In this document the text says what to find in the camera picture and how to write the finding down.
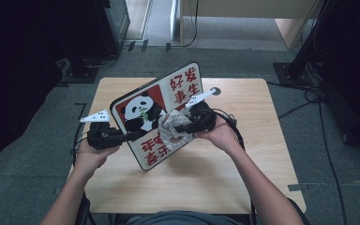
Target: panda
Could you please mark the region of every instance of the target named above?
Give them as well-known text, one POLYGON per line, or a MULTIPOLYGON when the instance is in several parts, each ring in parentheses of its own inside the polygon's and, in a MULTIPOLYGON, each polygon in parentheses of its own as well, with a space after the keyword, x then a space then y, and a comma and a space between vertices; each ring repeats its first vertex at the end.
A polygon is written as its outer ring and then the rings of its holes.
POLYGON ((148 96, 148 92, 143 92, 123 107, 121 113, 125 116, 127 131, 138 131, 141 137, 148 131, 158 128, 158 119, 166 114, 166 111, 148 96))

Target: person's left hand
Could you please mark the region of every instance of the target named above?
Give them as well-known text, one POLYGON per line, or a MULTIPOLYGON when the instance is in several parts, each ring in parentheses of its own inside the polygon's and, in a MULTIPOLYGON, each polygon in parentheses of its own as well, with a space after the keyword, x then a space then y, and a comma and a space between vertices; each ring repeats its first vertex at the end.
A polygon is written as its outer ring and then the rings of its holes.
POLYGON ((77 153, 77 159, 75 161, 74 173, 90 179, 95 170, 102 166, 107 157, 119 150, 119 145, 107 149, 97 150, 91 146, 87 141, 82 141, 77 153))

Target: person's left arm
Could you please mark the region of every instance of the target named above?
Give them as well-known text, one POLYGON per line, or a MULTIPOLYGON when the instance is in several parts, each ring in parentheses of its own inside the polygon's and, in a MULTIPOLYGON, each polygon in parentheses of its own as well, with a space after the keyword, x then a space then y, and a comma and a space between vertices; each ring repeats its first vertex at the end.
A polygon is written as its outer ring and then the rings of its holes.
POLYGON ((107 156, 118 149, 119 146, 96 150, 87 141, 81 142, 72 173, 41 224, 74 224, 87 182, 95 170, 104 164, 107 156))

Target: table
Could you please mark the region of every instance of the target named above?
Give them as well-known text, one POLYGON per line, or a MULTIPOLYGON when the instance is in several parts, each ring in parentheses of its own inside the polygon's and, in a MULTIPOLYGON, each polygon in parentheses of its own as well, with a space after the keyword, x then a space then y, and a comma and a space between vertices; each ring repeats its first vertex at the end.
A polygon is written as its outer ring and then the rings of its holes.
MULTIPOLYGON (((184 16, 195 16, 196 0, 173 0, 179 6, 180 44, 184 16)), ((288 49, 293 48, 320 0, 199 0, 199 17, 274 18, 288 49)))
MULTIPOLYGON (((104 78, 90 113, 108 109, 113 100, 150 82, 151 78, 104 78)), ((262 172, 302 211, 306 205, 265 80, 202 79, 203 90, 219 87, 209 97, 211 108, 231 113, 247 153, 262 172)), ((210 214, 250 214, 250 199, 232 160, 206 140, 194 140, 154 169, 145 172, 128 145, 108 157, 85 188, 92 213, 156 213, 191 210, 210 214)))

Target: gray carpet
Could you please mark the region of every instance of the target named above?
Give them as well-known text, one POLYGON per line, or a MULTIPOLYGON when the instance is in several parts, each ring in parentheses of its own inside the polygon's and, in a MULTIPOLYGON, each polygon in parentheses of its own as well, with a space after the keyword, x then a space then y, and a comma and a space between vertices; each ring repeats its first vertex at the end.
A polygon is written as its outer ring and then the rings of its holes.
MULTIPOLYGON (((203 77, 263 78, 278 82, 273 62, 291 62, 297 52, 208 50, 149 47, 123 50, 118 59, 101 68, 94 84, 56 87, 47 96, 19 140, 0 153, 0 224, 38 224, 65 184, 71 165, 69 150, 83 116, 90 109, 103 77, 157 77, 198 62, 203 77)), ((277 110, 283 114, 305 103, 304 92, 269 86, 277 110)), ((330 156, 341 186, 348 224, 360 224, 360 145, 349 146, 328 106, 322 104, 330 156)), ((292 162, 307 204, 311 224, 344 224, 340 198, 323 145, 319 107, 310 104, 280 120, 292 162)), ((97 224, 109 224, 107 215, 95 215, 97 224)))

